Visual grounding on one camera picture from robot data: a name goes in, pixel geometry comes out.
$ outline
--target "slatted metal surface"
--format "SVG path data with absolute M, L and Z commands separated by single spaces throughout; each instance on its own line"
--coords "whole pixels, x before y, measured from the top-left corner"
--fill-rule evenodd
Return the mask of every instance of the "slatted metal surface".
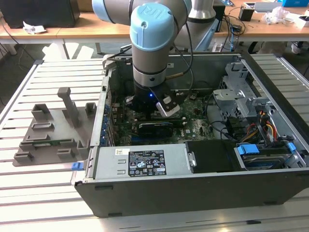
M 284 97 L 309 124 L 309 83 L 296 71 L 288 69 L 286 62 L 282 58 L 277 58 L 273 54 L 253 55 L 255 61 L 264 70 Z M 253 84 L 265 97 L 265 93 L 259 84 Z
M 93 216 L 71 185 L 84 176 L 84 172 L 72 172 L 71 163 L 12 166 L 14 154 L 31 123 L 30 111 L 35 103 L 44 102 L 53 109 L 64 108 L 56 93 L 58 87 L 67 87 L 68 83 L 77 106 L 96 102 L 101 79 L 99 59 L 46 61 L 32 69 L 22 83 L 23 88 L 17 90 L 19 94 L 8 104 L 6 109 L 9 110 L 1 114 L 4 118 L 0 119 L 0 232 L 123 232 L 154 229 L 208 232 L 309 231 L 308 190 L 279 206 L 102 219 Z M 247 224 L 247 220 L 254 219 L 262 223 Z

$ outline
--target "black box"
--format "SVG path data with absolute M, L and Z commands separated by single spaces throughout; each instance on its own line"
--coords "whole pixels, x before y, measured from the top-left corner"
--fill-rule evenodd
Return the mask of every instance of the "black box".
M 77 0 L 0 0 L 0 9 L 13 29 L 23 27 L 23 21 L 46 28 L 72 28 L 80 15 Z
M 220 0 L 214 0 L 213 9 L 216 12 L 216 19 L 219 20 L 219 24 L 218 24 L 218 27 L 217 27 L 217 30 L 216 30 L 216 32 L 219 32 L 220 28 L 221 28 L 221 24 L 222 24 L 224 11 L 225 11 L 225 5 Z
M 239 13 L 238 18 L 239 18 L 241 21 L 250 22 L 253 13 L 254 13 L 254 9 L 248 9 L 248 8 L 243 8 L 243 7 L 242 7 L 242 8 L 240 9 L 240 13 Z

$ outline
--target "ur logo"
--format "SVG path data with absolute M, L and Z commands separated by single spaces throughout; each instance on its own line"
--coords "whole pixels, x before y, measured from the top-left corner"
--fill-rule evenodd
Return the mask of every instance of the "ur logo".
M 159 18 L 160 15 L 162 14 L 162 11 L 158 9 L 154 9 L 150 6 L 146 6 L 146 8 L 143 10 L 142 13 L 145 15 L 152 16 L 153 18 Z

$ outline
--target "wooden desk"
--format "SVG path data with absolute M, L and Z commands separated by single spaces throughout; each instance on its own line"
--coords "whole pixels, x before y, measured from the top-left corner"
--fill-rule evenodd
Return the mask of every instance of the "wooden desk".
M 235 7 L 240 7 L 243 0 L 232 0 Z M 226 7 L 225 14 L 235 7 Z M 303 14 L 306 7 L 285 8 L 291 13 Z M 230 12 L 231 16 L 238 17 L 240 9 Z M 293 23 L 287 22 L 267 25 L 260 21 L 264 14 L 254 13 L 250 22 L 245 22 L 246 31 L 240 36 L 239 41 L 306 41 L 309 38 L 309 28 L 299 29 Z M 231 18 L 232 24 L 241 25 L 236 19 Z M 65 43 L 130 43 L 129 27 L 101 21 L 94 13 L 81 13 L 74 28 L 48 28 L 47 33 L 29 35 L 22 29 L 10 29 L 5 27 L 10 34 L 21 44 L 51 44 L 56 43 L 62 58 L 68 58 Z M 215 33 L 214 40 L 220 44 L 227 37 L 226 23 L 222 23 L 221 31 Z M 0 42 L 2 44 L 15 44 L 10 36 L 0 26 Z
M 61 28 L 59 39 L 129 38 L 130 27 L 101 21 L 94 13 L 81 13 L 74 28 Z
M 47 32 L 39 33 L 35 35 L 30 35 L 25 32 L 23 29 L 11 29 L 9 25 L 1 19 L 7 31 L 14 37 L 14 39 L 56 39 L 57 34 L 60 31 L 60 28 L 47 28 Z M 9 34 L 3 29 L 2 24 L 0 24 L 0 39 L 11 39 Z
M 235 4 L 234 7 L 226 7 L 225 14 L 238 17 L 240 9 L 234 9 L 240 7 L 243 4 L 242 0 L 232 0 Z M 289 7 L 285 10 L 295 13 L 304 14 L 308 7 Z M 240 36 L 240 41 L 299 41 L 300 39 L 309 39 L 309 28 L 299 29 L 294 23 L 286 22 L 286 24 L 278 23 L 267 25 L 262 22 L 261 18 L 264 14 L 254 13 L 250 22 L 244 22 L 246 25 L 246 31 Z M 232 24 L 241 25 L 239 21 L 234 18 L 230 18 Z M 221 31 L 215 34 L 215 38 L 227 36 L 227 25 L 222 23 Z

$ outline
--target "computer case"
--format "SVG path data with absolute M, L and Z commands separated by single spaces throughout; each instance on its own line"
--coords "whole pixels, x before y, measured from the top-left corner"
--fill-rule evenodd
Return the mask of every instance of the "computer case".
M 10 28 L 33 26 L 72 28 L 79 18 L 77 0 L 0 0 L 0 10 Z

